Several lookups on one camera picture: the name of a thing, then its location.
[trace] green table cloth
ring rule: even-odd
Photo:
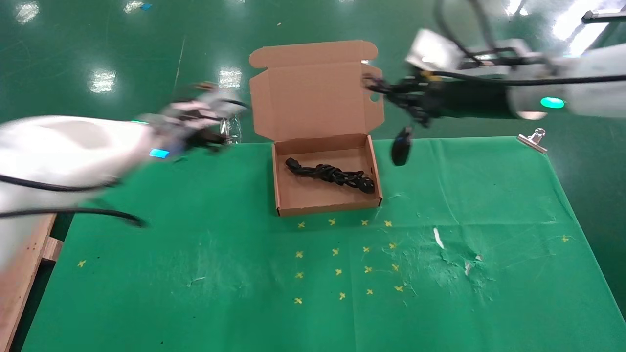
[[[625,351],[548,157],[417,140],[382,207],[275,215],[269,144],[151,165],[77,215],[24,351]]]

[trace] epoxy floor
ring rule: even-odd
[[[4,0],[0,3],[0,121],[33,115],[129,120],[158,111],[187,84],[215,81],[249,101],[259,70],[249,54],[278,44],[363,39],[379,49],[370,64],[390,80],[419,28],[438,30],[435,0]],[[497,39],[523,38],[534,50],[580,54],[606,25],[583,26],[588,9],[619,1],[482,0]],[[446,17],[467,45],[482,43],[465,0]],[[601,44],[626,42],[618,27]],[[386,107],[375,138],[392,138],[407,116]],[[251,119],[245,142],[262,142]],[[551,117],[539,122],[445,118],[420,137],[472,137],[547,131],[548,155],[622,312],[626,311],[626,122]]]

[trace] wooden board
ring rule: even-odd
[[[42,219],[22,253],[0,274],[0,351],[9,351],[44,253],[51,260],[58,257],[62,242],[49,236],[55,217],[47,215]]]

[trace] metal clip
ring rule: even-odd
[[[517,139],[519,139],[525,145],[528,145],[529,147],[533,147],[539,152],[546,154],[548,150],[546,148],[543,148],[541,145],[539,145],[539,142],[545,135],[546,135],[546,131],[543,128],[537,128],[532,135],[528,137],[523,136],[523,135],[518,135]]]

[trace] open cardboard box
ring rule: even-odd
[[[369,132],[384,121],[382,97],[371,100],[364,73],[381,70],[362,63],[378,50],[367,41],[268,46],[250,55],[267,68],[250,80],[254,130],[274,141],[274,190],[279,216],[375,208],[382,201]],[[330,164],[365,172],[375,191],[296,176],[288,158],[302,166]]]

